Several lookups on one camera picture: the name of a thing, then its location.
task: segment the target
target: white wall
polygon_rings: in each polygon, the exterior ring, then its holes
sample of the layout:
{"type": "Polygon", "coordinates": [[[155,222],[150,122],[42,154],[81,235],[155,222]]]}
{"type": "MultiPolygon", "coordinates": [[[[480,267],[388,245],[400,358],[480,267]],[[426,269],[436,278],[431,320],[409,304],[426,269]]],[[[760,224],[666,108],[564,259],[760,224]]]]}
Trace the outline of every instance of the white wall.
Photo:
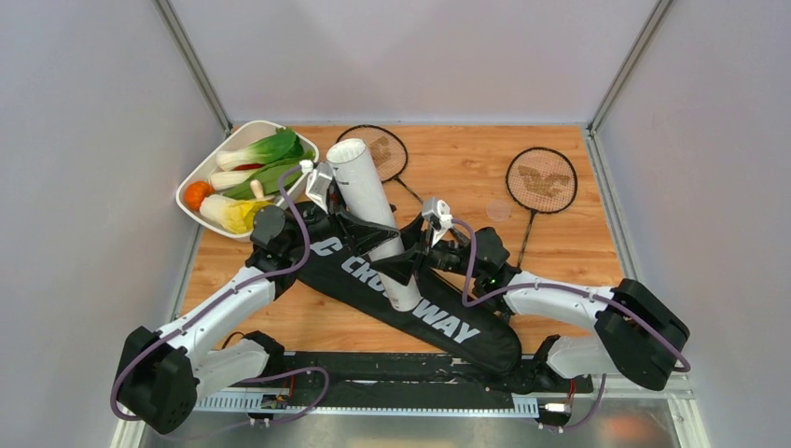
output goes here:
{"type": "Polygon", "coordinates": [[[592,118],[654,0],[174,0],[235,121],[592,118]]]}
{"type": "Polygon", "coordinates": [[[791,4],[679,0],[601,136],[712,446],[788,446],[791,4]]]}
{"type": "Polygon", "coordinates": [[[127,333],[173,306],[173,204],[219,127],[149,1],[0,4],[0,445],[107,446],[127,333]]]}

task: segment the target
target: vegetable tray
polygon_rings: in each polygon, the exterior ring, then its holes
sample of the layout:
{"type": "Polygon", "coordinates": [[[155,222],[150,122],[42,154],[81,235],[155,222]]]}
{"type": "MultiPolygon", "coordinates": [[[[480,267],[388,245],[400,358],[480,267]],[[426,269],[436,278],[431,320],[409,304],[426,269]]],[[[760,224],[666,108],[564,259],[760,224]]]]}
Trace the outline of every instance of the vegetable tray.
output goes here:
{"type": "MultiPolygon", "coordinates": [[[[184,210],[184,213],[186,213],[189,217],[195,219],[199,224],[201,224],[206,229],[209,229],[210,231],[215,231],[232,240],[242,241],[242,242],[250,241],[250,233],[252,232],[249,231],[247,233],[239,233],[239,234],[231,233],[229,231],[226,231],[219,225],[216,225],[212,221],[203,218],[200,213],[190,210],[189,207],[187,207],[187,205],[184,202],[184,190],[194,182],[198,182],[200,180],[207,181],[212,173],[216,171],[220,171],[219,167],[217,167],[217,164],[215,162],[215,155],[218,151],[241,149],[243,147],[246,147],[247,145],[250,145],[251,143],[256,142],[257,140],[260,140],[261,138],[274,135],[275,131],[282,127],[283,126],[279,124],[275,124],[270,121],[265,121],[262,119],[256,121],[250,121],[244,124],[235,133],[233,133],[230,137],[228,137],[222,144],[220,144],[220,146],[217,147],[217,149],[212,151],[212,153],[209,154],[209,157],[203,160],[201,164],[198,165],[197,168],[195,168],[195,171],[193,171],[184,180],[184,182],[181,183],[181,185],[178,187],[178,190],[175,193],[175,201],[178,204],[178,206],[182,210],[184,210]]],[[[316,145],[312,141],[308,140],[301,134],[297,133],[297,136],[299,137],[299,141],[301,142],[302,147],[305,149],[305,151],[309,151],[309,150],[313,151],[313,161],[314,162],[318,161],[319,160],[318,147],[316,147],[316,145]]],[[[291,187],[288,188],[287,190],[288,196],[291,197],[291,199],[296,200],[305,190],[306,182],[307,182],[307,175],[301,175],[299,179],[294,184],[292,184],[291,187]]],[[[285,208],[285,201],[279,195],[274,199],[274,202],[277,204],[277,206],[285,208]]]]}

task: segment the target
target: wire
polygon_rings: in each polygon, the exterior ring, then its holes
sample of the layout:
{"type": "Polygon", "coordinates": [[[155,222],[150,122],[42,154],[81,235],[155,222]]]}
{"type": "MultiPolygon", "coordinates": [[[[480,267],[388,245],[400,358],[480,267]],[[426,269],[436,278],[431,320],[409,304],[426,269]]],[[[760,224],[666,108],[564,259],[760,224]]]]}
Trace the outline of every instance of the wire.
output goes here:
{"type": "Polygon", "coordinates": [[[277,394],[276,398],[284,397],[283,393],[285,392],[285,385],[288,384],[288,380],[283,381],[283,385],[280,386],[280,392],[277,394]]]}
{"type": "Polygon", "coordinates": [[[572,405],[572,403],[574,403],[575,392],[576,392],[576,385],[574,383],[574,380],[569,380],[569,392],[566,395],[566,399],[563,402],[572,405]]]}
{"type": "Polygon", "coordinates": [[[230,340],[233,339],[233,337],[236,336],[237,334],[241,334],[242,337],[244,337],[244,333],[242,333],[241,331],[234,331],[228,335],[228,338],[223,342],[223,346],[221,348],[227,347],[228,344],[230,343],[230,340]]]}
{"type": "Polygon", "coordinates": [[[247,380],[240,381],[240,383],[246,383],[246,384],[249,384],[249,383],[268,383],[270,381],[280,380],[280,379],[283,379],[283,378],[287,378],[289,376],[293,380],[295,375],[298,375],[300,373],[310,373],[312,371],[318,371],[322,375],[324,375],[324,386],[322,387],[322,391],[321,391],[321,393],[319,393],[319,396],[316,397],[316,399],[314,399],[313,402],[311,402],[311,404],[305,406],[305,409],[303,409],[302,411],[299,411],[298,413],[295,413],[293,415],[289,415],[289,416],[284,417],[284,418],[280,418],[278,420],[270,420],[268,418],[242,420],[241,422],[232,423],[232,424],[230,424],[230,425],[228,425],[226,427],[222,427],[222,428],[220,428],[220,429],[218,429],[216,431],[212,431],[212,432],[209,432],[209,433],[206,433],[206,434],[201,434],[201,435],[198,435],[198,436],[177,437],[177,436],[169,436],[169,435],[166,435],[166,434],[159,434],[159,433],[157,433],[157,435],[160,436],[161,438],[167,440],[167,441],[199,441],[201,439],[208,439],[210,437],[216,436],[217,434],[222,434],[223,432],[230,431],[230,430],[235,429],[237,427],[244,427],[244,426],[247,426],[247,425],[254,426],[255,424],[260,424],[260,425],[270,426],[270,425],[283,425],[283,424],[286,424],[286,423],[291,423],[294,420],[298,420],[298,419],[304,417],[305,415],[307,415],[310,411],[313,410],[313,408],[315,408],[321,402],[322,399],[324,399],[324,397],[326,395],[326,392],[329,389],[329,373],[324,368],[322,368],[322,367],[303,367],[301,369],[294,369],[292,371],[287,371],[285,373],[280,373],[280,374],[277,374],[277,375],[266,376],[266,377],[262,377],[262,378],[250,378],[250,379],[247,379],[247,380]]]}
{"type": "MultiPolygon", "coordinates": [[[[246,287],[246,286],[248,286],[250,284],[253,284],[253,283],[261,281],[261,280],[265,280],[265,279],[268,279],[268,278],[275,277],[277,275],[284,275],[284,274],[294,273],[294,272],[298,271],[302,266],[304,266],[305,263],[308,262],[308,257],[311,254],[311,238],[310,238],[310,234],[308,233],[308,228],[305,225],[305,221],[302,219],[302,216],[299,214],[299,210],[297,209],[297,205],[294,204],[294,201],[291,199],[290,196],[288,196],[288,193],[285,191],[285,186],[284,186],[284,183],[285,183],[285,180],[287,179],[287,177],[292,175],[293,173],[296,173],[299,170],[301,170],[301,166],[300,165],[295,166],[294,168],[292,168],[292,169],[286,171],[285,173],[283,173],[277,179],[277,187],[280,190],[280,194],[283,197],[286,205],[288,205],[288,208],[291,210],[291,213],[294,215],[294,218],[297,221],[297,224],[299,225],[299,229],[302,232],[302,240],[303,240],[303,243],[305,244],[305,252],[302,254],[302,258],[299,259],[299,261],[296,264],[294,264],[293,266],[290,266],[288,268],[280,269],[280,270],[277,270],[277,271],[272,271],[272,272],[269,272],[269,273],[262,273],[262,274],[259,274],[259,275],[254,275],[254,276],[252,276],[252,277],[250,277],[250,278],[248,278],[246,280],[243,280],[242,282],[239,282],[238,285],[236,285],[235,287],[231,287],[231,288],[227,289],[225,292],[220,294],[216,299],[214,299],[212,302],[210,302],[208,305],[206,305],[206,307],[204,307],[202,310],[197,312],[180,329],[175,329],[175,330],[171,331],[170,333],[168,333],[168,334],[166,334],[164,336],[160,336],[160,338],[158,340],[156,340],[154,343],[152,343],[151,345],[149,345],[148,348],[146,348],[145,350],[140,352],[140,354],[138,354],[132,360],[132,362],[130,362],[121,371],[121,373],[118,375],[118,378],[116,378],[116,381],[113,382],[113,387],[112,387],[112,390],[110,392],[110,409],[113,411],[113,414],[116,417],[118,417],[121,420],[128,421],[128,422],[136,422],[136,421],[140,420],[140,417],[138,417],[136,415],[126,414],[118,407],[118,391],[120,390],[121,385],[123,384],[123,382],[126,381],[126,378],[127,378],[127,376],[129,376],[130,372],[132,372],[132,370],[134,370],[144,359],[146,359],[146,357],[148,357],[148,355],[150,355],[152,352],[154,352],[155,350],[157,350],[158,348],[160,348],[161,346],[163,346],[164,344],[166,344],[167,342],[169,342],[170,340],[172,340],[173,338],[175,338],[179,334],[182,334],[183,332],[186,332],[188,329],[191,329],[192,327],[194,327],[205,315],[211,313],[211,311],[214,310],[225,299],[227,299],[228,297],[236,294],[236,292],[240,288],[246,287]]],[[[324,371],[324,369],[321,369],[321,368],[305,368],[305,369],[314,369],[314,370],[317,370],[317,371],[324,371]]],[[[297,374],[297,373],[299,373],[301,371],[302,370],[297,369],[296,371],[292,371],[292,372],[293,372],[293,374],[297,374]]],[[[288,376],[287,375],[288,373],[290,373],[290,372],[282,373],[281,375],[284,375],[284,376],[281,376],[280,378],[285,378],[286,376],[288,376]]],[[[327,378],[327,381],[325,383],[325,389],[326,389],[326,387],[327,387],[327,385],[329,383],[329,381],[328,381],[329,374],[326,373],[326,371],[324,371],[324,374],[326,375],[326,378],[327,378]]],[[[267,380],[265,378],[254,379],[254,382],[257,382],[257,381],[269,381],[269,380],[267,380]]]]}
{"type": "MultiPolygon", "coordinates": [[[[488,299],[491,299],[492,297],[503,294],[504,292],[513,291],[516,289],[525,289],[529,287],[534,287],[534,288],[545,287],[548,289],[559,289],[561,291],[578,294],[585,298],[589,296],[589,292],[586,291],[585,289],[572,287],[569,285],[561,285],[556,283],[541,283],[541,284],[521,283],[517,285],[506,285],[504,287],[499,287],[498,289],[488,292],[473,301],[468,301],[467,298],[469,297],[469,285],[470,282],[472,281],[472,274],[475,269],[475,256],[478,251],[478,244],[476,242],[475,232],[472,230],[472,227],[470,227],[469,224],[457,218],[454,218],[452,222],[453,224],[458,224],[464,227],[465,230],[467,230],[467,232],[470,235],[470,261],[467,264],[467,272],[465,276],[465,288],[462,291],[462,304],[467,308],[478,305],[479,303],[483,303],[488,299]]],[[[682,355],[681,352],[677,348],[675,348],[675,346],[673,346],[672,343],[670,343],[670,341],[668,341],[664,336],[659,334],[658,331],[656,331],[653,327],[651,327],[647,322],[645,322],[645,320],[642,317],[637,315],[634,311],[630,310],[629,308],[627,308],[626,306],[622,305],[617,301],[613,301],[612,299],[607,299],[606,297],[600,296],[599,294],[593,294],[592,296],[590,296],[590,298],[595,301],[600,301],[602,303],[605,303],[619,310],[622,314],[628,316],[629,318],[631,318],[631,320],[637,323],[637,325],[642,327],[648,334],[651,335],[651,337],[657,340],[657,342],[659,342],[667,351],[669,351],[671,355],[673,355],[676,359],[679,360],[679,362],[681,362],[682,367],[680,368],[674,367],[673,368],[674,371],[686,373],[692,369],[692,366],[689,364],[687,358],[684,355],[682,355]]]]}
{"type": "Polygon", "coordinates": [[[593,406],[591,406],[590,410],[588,410],[588,413],[582,417],[582,420],[574,423],[573,425],[566,425],[565,427],[554,427],[552,425],[545,425],[545,427],[548,427],[549,430],[555,434],[580,429],[582,426],[588,423],[591,418],[593,418],[593,415],[599,410],[599,407],[602,406],[602,397],[604,397],[604,385],[606,382],[607,374],[602,373],[602,383],[599,385],[599,393],[596,394],[596,400],[593,401],[593,406]]]}

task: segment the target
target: wooden surface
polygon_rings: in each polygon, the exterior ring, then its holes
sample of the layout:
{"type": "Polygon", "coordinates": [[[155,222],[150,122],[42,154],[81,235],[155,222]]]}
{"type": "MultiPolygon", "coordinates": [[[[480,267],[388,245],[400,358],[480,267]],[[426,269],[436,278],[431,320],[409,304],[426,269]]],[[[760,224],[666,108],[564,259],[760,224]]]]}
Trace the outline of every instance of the wooden surface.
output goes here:
{"type": "MultiPolygon", "coordinates": [[[[321,151],[335,143],[346,127],[295,127],[321,151]]],[[[604,209],[579,128],[573,126],[394,126],[390,127],[409,150],[409,166],[401,178],[423,198],[438,196],[455,216],[474,229],[493,226],[516,264],[529,212],[517,206],[506,191],[505,175],[513,157],[527,147],[551,147],[575,166],[579,190],[574,203],[557,215],[538,215],[522,268],[537,275],[583,285],[614,285],[621,278],[616,251],[607,229],[604,209]],[[511,210],[509,219],[494,222],[486,214],[490,201],[500,200],[511,210]]],[[[399,225],[412,220],[420,204],[395,181],[384,185],[397,206],[399,225]]],[[[250,245],[205,231],[187,288],[182,314],[188,312],[243,266],[250,245]]],[[[463,277],[446,275],[460,286],[463,277]]],[[[549,334],[581,336],[585,332],[536,316],[515,316],[511,327],[523,351],[532,353],[549,334]]],[[[286,350],[436,352],[376,319],[297,282],[281,299],[250,316],[238,328],[258,329],[286,350]]]]}

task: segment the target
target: white plastic tube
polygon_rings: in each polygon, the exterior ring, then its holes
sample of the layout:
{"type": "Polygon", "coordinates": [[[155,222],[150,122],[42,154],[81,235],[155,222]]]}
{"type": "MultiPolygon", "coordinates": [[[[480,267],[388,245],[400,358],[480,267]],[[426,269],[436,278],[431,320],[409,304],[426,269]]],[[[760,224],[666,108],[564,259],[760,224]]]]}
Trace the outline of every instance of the white plastic tube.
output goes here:
{"type": "MultiPolygon", "coordinates": [[[[384,194],[382,182],[376,174],[376,166],[371,159],[366,142],[350,138],[336,143],[326,154],[326,161],[335,171],[340,194],[353,215],[365,221],[375,222],[397,229],[396,219],[390,211],[390,203],[384,194]]],[[[370,251],[371,260],[384,259],[404,253],[400,238],[394,238],[370,251]]],[[[390,304],[397,311],[410,311],[421,300],[420,290],[414,277],[407,286],[379,274],[390,304]]]]}

